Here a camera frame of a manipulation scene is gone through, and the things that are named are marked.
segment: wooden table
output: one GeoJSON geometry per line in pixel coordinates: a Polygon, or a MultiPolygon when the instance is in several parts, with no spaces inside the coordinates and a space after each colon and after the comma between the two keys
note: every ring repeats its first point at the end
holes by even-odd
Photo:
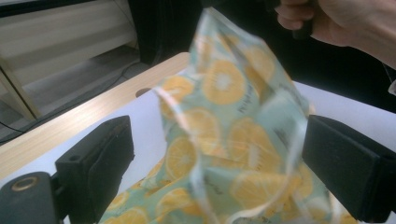
{"type": "Polygon", "coordinates": [[[4,144],[0,147],[0,179],[130,103],[137,91],[152,88],[164,77],[183,70],[188,60],[189,53],[180,53],[4,144]]]}

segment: white surface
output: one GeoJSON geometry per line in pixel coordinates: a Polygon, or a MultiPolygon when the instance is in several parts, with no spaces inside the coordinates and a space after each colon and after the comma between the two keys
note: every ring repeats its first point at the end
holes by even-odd
{"type": "MultiPolygon", "coordinates": [[[[396,133],[395,114],[304,84],[296,83],[296,87],[314,105],[317,115],[339,120],[385,147],[396,149],[396,141],[393,137],[396,133]]],[[[130,115],[135,158],[120,185],[120,191],[124,191],[143,178],[164,155],[166,143],[157,103],[155,94],[152,91],[147,92],[111,116],[98,121],[89,129],[1,180],[0,186],[26,173],[45,171],[53,174],[55,172],[53,162],[100,123],[122,115],[130,115]]],[[[392,214],[387,223],[396,223],[396,216],[392,214]]]]}

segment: hand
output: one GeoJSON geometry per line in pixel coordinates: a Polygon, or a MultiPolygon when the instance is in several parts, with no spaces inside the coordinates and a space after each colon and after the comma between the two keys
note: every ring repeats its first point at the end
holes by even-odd
{"type": "Polygon", "coordinates": [[[383,0],[318,0],[312,4],[307,4],[308,0],[281,0],[276,12],[278,22],[286,29],[298,30],[304,21],[313,20],[315,39],[350,46],[378,1],[383,0]]]}

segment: finger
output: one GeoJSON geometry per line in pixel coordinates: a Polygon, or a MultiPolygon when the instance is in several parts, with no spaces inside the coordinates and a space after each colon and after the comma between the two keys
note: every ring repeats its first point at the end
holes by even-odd
{"type": "Polygon", "coordinates": [[[275,9],[277,14],[291,21],[309,21],[314,17],[314,9],[308,6],[291,7],[280,6],[275,9]]]}
{"type": "Polygon", "coordinates": [[[282,5],[286,6],[300,6],[307,4],[309,0],[281,0],[282,5]]]}
{"type": "Polygon", "coordinates": [[[277,16],[277,21],[281,26],[288,30],[300,30],[304,24],[303,21],[289,20],[280,15],[277,16]]]}

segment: cloth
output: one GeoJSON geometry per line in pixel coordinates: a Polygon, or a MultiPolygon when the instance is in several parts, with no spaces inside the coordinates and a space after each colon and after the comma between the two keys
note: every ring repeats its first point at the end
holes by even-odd
{"type": "Polygon", "coordinates": [[[356,223],[301,161],[309,103],[258,37],[206,9],[155,91],[166,154],[103,223],[356,223]]]}

